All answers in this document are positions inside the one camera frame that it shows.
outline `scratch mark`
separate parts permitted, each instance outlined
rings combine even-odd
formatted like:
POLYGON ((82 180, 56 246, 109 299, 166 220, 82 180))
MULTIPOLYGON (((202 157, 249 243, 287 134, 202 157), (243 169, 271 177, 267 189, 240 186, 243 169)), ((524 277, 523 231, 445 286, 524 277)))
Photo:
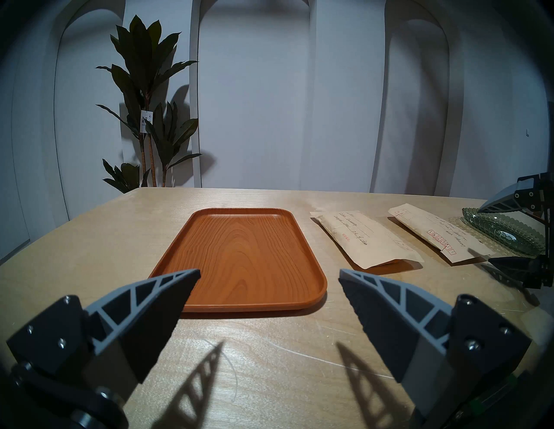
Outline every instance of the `scratch mark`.
MULTIPOLYGON (((286 352, 289 352, 289 353, 293 353, 293 354, 297 354, 298 356, 303 356, 304 358, 310 358, 310 359, 314 359, 314 360, 318 360, 319 362, 324 362, 326 364, 330 364, 330 365, 334 365, 334 366, 340 366, 341 368, 347 368, 347 369, 351 369, 353 371, 359 371, 361 373, 365 373, 366 371, 361 371, 357 368, 352 368, 350 366, 344 366, 344 365, 341 365, 341 364, 337 364, 335 362, 330 362, 328 360, 323 360, 323 359, 320 359, 320 358, 316 358, 314 356, 310 356, 310 355, 307 355, 307 354, 304 354, 304 353, 299 353, 299 352, 295 352, 293 350, 289 350, 289 349, 285 349, 284 347, 281 347, 280 345, 277 345, 273 342, 271 342, 268 338, 264 338, 269 344, 271 344, 273 347, 277 347, 278 349, 281 349, 281 350, 284 350, 286 352)), ((371 373, 373 375, 377 375, 379 377, 384 377, 384 378, 388 378, 388 379, 391 379, 391 378, 394 378, 394 377, 391 377, 390 375, 382 375, 382 374, 375 374, 375 373, 371 373)))
POLYGON ((317 325, 317 328, 319 329, 319 335, 321 337, 322 340, 325 340, 325 338, 323 338, 323 331, 321 330, 321 325, 319 324, 319 322, 317 321, 317 319, 314 319, 315 320, 315 323, 317 325))
POLYGON ((348 334, 348 335, 356 335, 356 334, 353 334, 351 332, 346 332, 345 330, 340 330, 340 329, 335 329, 335 328, 330 328, 328 326, 324 326, 325 329, 332 329, 332 330, 336 330, 338 332, 342 332, 343 334, 348 334))
MULTIPOLYGON (((210 343, 208 340, 204 340, 204 341, 206 343, 208 343, 209 345, 211 345, 213 348, 216 347, 214 344, 210 343)), ((235 401, 235 399, 237 398, 237 391, 239 390, 239 379, 237 377, 237 372, 235 371, 235 367, 231 363, 231 360, 227 357, 227 355, 225 354, 225 352, 223 350, 221 350, 221 354, 223 355, 225 360, 229 363, 229 365, 231 365, 231 369, 233 370, 233 374, 235 375, 235 394, 233 396, 233 399, 231 399, 231 403, 233 403, 235 401)))

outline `green glass dish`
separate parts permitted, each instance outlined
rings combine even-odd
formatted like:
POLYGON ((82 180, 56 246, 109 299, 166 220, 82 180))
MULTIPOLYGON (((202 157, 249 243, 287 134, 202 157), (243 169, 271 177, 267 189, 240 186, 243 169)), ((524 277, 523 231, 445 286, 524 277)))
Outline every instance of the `green glass dish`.
POLYGON ((533 256, 545 252, 544 236, 518 220, 500 213, 477 213, 472 208, 461 212, 471 226, 509 249, 533 256))

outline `hanging tag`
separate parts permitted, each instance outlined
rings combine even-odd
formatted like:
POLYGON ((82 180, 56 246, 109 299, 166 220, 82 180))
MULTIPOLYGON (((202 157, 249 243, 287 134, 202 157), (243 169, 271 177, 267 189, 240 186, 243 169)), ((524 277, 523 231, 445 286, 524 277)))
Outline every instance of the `hanging tag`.
POLYGON ((141 110, 140 111, 140 132, 148 132, 146 131, 146 121, 149 123, 152 123, 152 112, 148 112, 147 110, 141 110))

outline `wooden tray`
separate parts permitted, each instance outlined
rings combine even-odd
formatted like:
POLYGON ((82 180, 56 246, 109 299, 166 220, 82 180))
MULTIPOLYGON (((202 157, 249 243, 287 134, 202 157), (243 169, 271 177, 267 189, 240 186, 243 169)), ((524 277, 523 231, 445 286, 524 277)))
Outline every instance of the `wooden tray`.
POLYGON ((200 268, 183 312, 292 310, 317 303, 327 279, 291 212, 196 211, 150 277, 200 268))

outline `screw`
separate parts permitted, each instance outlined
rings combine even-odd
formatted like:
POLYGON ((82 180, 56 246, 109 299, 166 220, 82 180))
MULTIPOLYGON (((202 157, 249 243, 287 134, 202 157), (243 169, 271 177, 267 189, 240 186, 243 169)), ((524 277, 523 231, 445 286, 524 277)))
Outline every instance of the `screw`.
POLYGON ((476 340, 467 340, 465 342, 466 347, 471 351, 476 351, 481 348, 481 344, 479 344, 476 340))

